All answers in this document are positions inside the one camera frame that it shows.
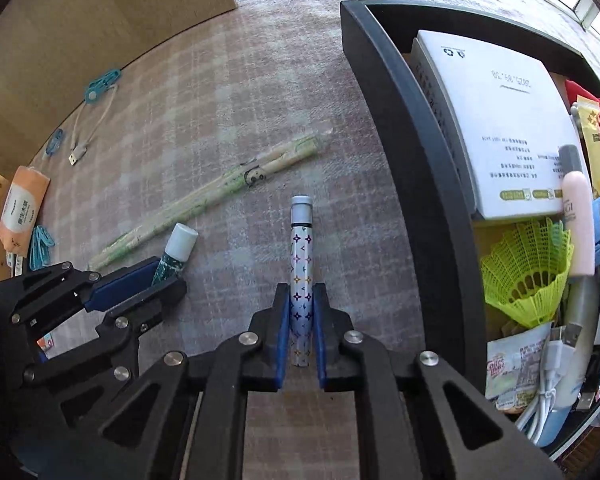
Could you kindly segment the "white patterned pen tube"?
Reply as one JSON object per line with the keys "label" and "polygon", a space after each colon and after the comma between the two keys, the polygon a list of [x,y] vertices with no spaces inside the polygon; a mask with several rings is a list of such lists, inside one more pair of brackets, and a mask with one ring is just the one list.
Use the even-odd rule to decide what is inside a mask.
{"label": "white patterned pen tube", "polygon": [[291,199],[290,224],[291,364],[306,367],[313,327],[313,202],[309,195]]}

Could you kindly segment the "wrapped green chopsticks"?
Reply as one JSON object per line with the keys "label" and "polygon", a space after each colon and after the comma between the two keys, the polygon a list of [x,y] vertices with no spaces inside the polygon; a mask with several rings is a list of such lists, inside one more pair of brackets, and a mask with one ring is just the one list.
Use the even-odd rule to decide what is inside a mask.
{"label": "wrapped green chopsticks", "polygon": [[87,269],[101,271],[177,223],[185,223],[198,217],[227,197],[245,188],[253,188],[271,179],[274,174],[317,155],[324,148],[326,138],[331,133],[312,132],[296,136],[226,170],[219,177],[140,220],[134,228],[94,255],[88,262]]}

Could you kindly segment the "teal clothespin right of pair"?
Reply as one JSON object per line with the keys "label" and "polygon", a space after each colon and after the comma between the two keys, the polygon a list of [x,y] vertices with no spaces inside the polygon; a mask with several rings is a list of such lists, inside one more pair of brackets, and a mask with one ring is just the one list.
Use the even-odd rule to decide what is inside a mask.
{"label": "teal clothespin right of pair", "polygon": [[36,241],[38,242],[38,255],[42,263],[50,261],[50,248],[55,246],[55,241],[44,226],[36,227]]}

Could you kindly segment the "yellow plastic shuttlecock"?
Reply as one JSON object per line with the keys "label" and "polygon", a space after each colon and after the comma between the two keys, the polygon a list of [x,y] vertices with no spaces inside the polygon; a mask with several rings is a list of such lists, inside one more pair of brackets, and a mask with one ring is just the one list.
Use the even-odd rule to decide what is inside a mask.
{"label": "yellow plastic shuttlecock", "polygon": [[574,246],[550,219],[516,224],[481,258],[486,304],[525,328],[550,322],[564,293]]}

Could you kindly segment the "pink lotion bottle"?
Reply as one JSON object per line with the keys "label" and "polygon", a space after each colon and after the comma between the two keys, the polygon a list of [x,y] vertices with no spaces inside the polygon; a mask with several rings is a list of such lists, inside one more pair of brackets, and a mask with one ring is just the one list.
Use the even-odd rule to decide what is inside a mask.
{"label": "pink lotion bottle", "polygon": [[562,212],[565,226],[570,232],[573,254],[570,276],[595,274],[595,233],[593,195],[585,175],[579,149],[567,144],[559,149],[562,177]]}

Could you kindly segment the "white router box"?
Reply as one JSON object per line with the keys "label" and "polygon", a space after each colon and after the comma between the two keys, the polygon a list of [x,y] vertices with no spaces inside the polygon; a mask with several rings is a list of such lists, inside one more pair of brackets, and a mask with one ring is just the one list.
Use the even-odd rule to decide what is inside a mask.
{"label": "white router box", "polygon": [[471,217],[562,212],[558,151],[579,136],[544,64],[509,48],[420,30],[410,66],[450,150]]}

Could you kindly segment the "brown cardboard board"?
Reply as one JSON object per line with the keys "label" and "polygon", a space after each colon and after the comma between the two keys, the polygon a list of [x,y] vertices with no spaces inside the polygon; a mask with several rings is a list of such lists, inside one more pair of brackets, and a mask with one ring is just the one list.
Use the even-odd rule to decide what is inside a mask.
{"label": "brown cardboard board", "polygon": [[235,0],[10,0],[0,15],[0,174],[11,177],[93,79]]}

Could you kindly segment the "yellow snack sachet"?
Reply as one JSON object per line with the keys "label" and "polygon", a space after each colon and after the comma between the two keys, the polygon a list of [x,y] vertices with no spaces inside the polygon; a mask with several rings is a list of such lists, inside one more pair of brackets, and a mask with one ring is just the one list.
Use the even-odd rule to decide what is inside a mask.
{"label": "yellow snack sachet", "polygon": [[600,103],[577,96],[570,112],[584,140],[594,196],[600,197]]}

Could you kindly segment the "blue clip near board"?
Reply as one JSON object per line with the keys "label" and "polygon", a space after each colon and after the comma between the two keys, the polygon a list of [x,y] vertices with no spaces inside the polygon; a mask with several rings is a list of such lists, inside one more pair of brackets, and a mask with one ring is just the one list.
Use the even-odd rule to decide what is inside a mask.
{"label": "blue clip near board", "polygon": [[64,139],[65,131],[61,128],[56,129],[45,145],[44,156],[50,157],[53,156],[53,154],[56,154],[59,151]]}

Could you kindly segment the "orange white tissue pack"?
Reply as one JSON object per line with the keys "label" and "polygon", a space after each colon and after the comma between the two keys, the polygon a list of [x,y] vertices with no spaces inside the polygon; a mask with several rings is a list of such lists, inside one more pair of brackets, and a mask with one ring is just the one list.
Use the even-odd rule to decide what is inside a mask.
{"label": "orange white tissue pack", "polygon": [[0,241],[6,252],[26,258],[32,232],[50,178],[38,170],[20,166],[9,187],[0,220]]}

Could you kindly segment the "black desktop organizer box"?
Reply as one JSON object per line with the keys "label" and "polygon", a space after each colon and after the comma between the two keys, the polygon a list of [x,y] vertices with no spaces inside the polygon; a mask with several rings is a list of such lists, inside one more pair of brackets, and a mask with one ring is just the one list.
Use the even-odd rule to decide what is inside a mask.
{"label": "black desktop organizer box", "polygon": [[486,385],[486,314],[478,252],[451,151],[404,53],[421,29],[517,50],[596,96],[582,53],[526,25],[476,10],[407,0],[340,4],[342,50],[379,134],[407,228],[426,347],[471,385]]}

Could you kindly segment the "green white lip balm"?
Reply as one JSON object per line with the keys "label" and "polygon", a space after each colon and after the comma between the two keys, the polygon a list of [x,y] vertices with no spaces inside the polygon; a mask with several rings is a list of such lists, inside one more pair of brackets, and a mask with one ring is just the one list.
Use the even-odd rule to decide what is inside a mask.
{"label": "green white lip balm", "polygon": [[183,223],[177,223],[166,242],[163,254],[155,270],[152,284],[161,283],[172,276],[182,274],[192,254],[198,232]]}

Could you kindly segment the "teal clothespin of pair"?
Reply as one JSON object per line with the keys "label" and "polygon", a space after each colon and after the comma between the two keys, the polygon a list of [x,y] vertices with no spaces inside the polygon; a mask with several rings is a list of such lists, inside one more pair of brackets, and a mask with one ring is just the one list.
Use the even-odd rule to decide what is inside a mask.
{"label": "teal clothespin of pair", "polygon": [[40,270],[48,265],[48,247],[46,245],[46,229],[36,226],[32,232],[29,255],[29,268]]}
{"label": "teal clothespin of pair", "polygon": [[44,226],[36,227],[36,241],[38,242],[38,255],[42,263],[50,261],[50,248],[55,246],[55,241]]}

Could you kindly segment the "teal clothespin left of pair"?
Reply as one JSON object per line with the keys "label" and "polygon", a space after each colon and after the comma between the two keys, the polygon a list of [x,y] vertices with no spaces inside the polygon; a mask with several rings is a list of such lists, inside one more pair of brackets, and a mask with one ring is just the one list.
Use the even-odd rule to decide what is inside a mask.
{"label": "teal clothespin left of pair", "polygon": [[48,247],[46,245],[46,229],[36,226],[32,232],[29,255],[29,268],[40,270],[48,265]]}

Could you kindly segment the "printed snack packet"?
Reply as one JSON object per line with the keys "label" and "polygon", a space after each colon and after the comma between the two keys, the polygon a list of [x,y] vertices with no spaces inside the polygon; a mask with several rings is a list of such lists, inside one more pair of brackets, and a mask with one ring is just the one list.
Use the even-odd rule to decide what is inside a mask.
{"label": "printed snack packet", "polygon": [[548,322],[486,346],[486,398],[498,411],[523,412],[539,388],[540,361],[550,336]]}

